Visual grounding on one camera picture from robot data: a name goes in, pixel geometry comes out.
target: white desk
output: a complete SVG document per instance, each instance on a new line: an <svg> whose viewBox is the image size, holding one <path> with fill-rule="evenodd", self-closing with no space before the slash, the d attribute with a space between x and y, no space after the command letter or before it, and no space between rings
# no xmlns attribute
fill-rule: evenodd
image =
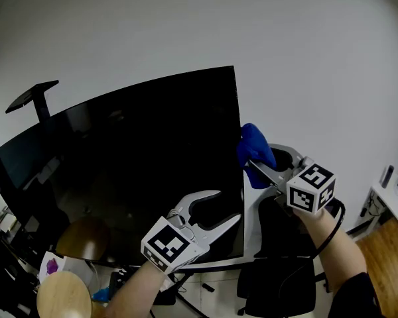
<svg viewBox="0 0 398 318"><path fill-rule="evenodd" d="M382 199L385 203L386 207L392 212L395 218L398 220L398 175L392 174L389 183L386 188L382 188L379 182L375 182L371 189L374 191L376 195ZM373 221L370 223L370 226L367 229L367 233L369 233L374 225L377 223L379 217L374 217Z"/></svg>
<svg viewBox="0 0 398 318"><path fill-rule="evenodd" d="M244 184L244 200L245 200L245 214L243 217L243 256L232 259L220 260L217 262L205 262L201 264L189 264L182 267L182 270L203 270L213 268L241 268L242 264L253 262L253 257L261 250L261 225L258 216L258 206L267 197L275 194L272 188L267 189L253 189L247 177L246 172L243 172Z"/></svg>

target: black cable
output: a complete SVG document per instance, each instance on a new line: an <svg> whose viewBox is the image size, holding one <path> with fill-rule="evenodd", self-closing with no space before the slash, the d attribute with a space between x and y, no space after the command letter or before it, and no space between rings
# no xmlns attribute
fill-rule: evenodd
<svg viewBox="0 0 398 318"><path fill-rule="evenodd" d="M196 312L197 314L199 314L199 316L203 317L203 318L209 318L207 315L203 314L201 311L199 311L197 308L195 308L192 304L190 304L182 295L180 295L179 293L176 293L175 296L177 298L179 298L179 300L181 300L183 303L185 303L187 306L189 306L189 308L191 308L191 310L193 310L194 312Z"/></svg>
<svg viewBox="0 0 398 318"><path fill-rule="evenodd" d="M178 278L176 277L175 274L173 274L172 276L173 276L173 277L175 278L175 280L176 280L175 284L177 284L180 280L178 280ZM177 291L178 291L179 293L186 293L186 292L187 292L187 290L186 290L184 287L182 287L182 286L180 286L180 287L177 289Z"/></svg>
<svg viewBox="0 0 398 318"><path fill-rule="evenodd" d="M377 205L377 203L374 201L374 191L371 191L370 192L370 195L369 195L369 199L368 199L368 201L367 201L367 208L368 208L368 212L369 212L369 214L372 216L372 217L378 217L378 216L380 216L380 208L379 208L379 206ZM376 214L373 214L371 211L370 211L370 209L371 209L371 207L372 206L374 206L376 209L377 209L377 213Z"/></svg>
<svg viewBox="0 0 398 318"><path fill-rule="evenodd" d="M377 298L376 291L373 291L373 298L374 298L374 302L376 304L376 307L379 310L379 313L381 315L382 314L382 308L380 308L380 302L379 302L379 298Z"/></svg>
<svg viewBox="0 0 398 318"><path fill-rule="evenodd" d="M344 221L344 217L345 217L345 205L341 202L338 201L339 207L340 207L340 217L338 222L336 223L333 231L328 235L328 237L326 238L326 240L317 248L316 252L310 257L308 258L308 260L297 270L295 270L294 272L292 272L289 276L287 276L285 278L285 280L282 281L280 288L279 288L279 303L280 303L280 293L281 293L281 288L283 287L284 283L294 274L296 274L298 271L302 270L308 262L312 262L314 260L314 258L316 258L325 248L326 246L329 244L329 242L333 239L334 235L336 234L336 232L338 232L338 229L340 228L340 225L342 224L342 221Z"/></svg>

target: black monitor screen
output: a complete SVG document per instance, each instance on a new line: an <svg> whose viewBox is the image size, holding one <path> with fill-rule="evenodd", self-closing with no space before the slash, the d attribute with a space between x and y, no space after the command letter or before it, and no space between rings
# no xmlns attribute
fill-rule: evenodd
<svg viewBox="0 0 398 318"><path fill-rule="evenodd" d="M29 128L0 148L0 192L40 252L138 265L140 242L183 196L190 224L243 214L241 138L233 67L147 81L96 97ZM198 261L243 254L243 221Z"/></svg>

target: fiducial marker cube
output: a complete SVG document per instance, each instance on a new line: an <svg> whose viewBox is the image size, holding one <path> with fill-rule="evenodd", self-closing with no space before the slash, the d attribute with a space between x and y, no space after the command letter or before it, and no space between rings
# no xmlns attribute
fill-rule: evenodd
<svg viewBox="0 0 398 318"><path fill-rule="evenodd" d="M141 253L159 270L170 274L194 261L205 250L161 217L141 240Z"/></svg>
<svg viewBox="0 0 398 318"><path fill-rule="evenodd" d="M287 182L287 205L317 213L334 198L335 182L332 172L312 164Z"/></svg>

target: white shelf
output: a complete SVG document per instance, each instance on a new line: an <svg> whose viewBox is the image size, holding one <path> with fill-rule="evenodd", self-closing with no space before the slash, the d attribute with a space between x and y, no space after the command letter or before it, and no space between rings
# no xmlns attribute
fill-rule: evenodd
<svg viewBox="0 0 398 318"><path fill-rule="evenodd" d="M386 188L382 188L379 182L371 187L372 190L383 200L395 218L398 220L398 175L392 174Z"/></svg>

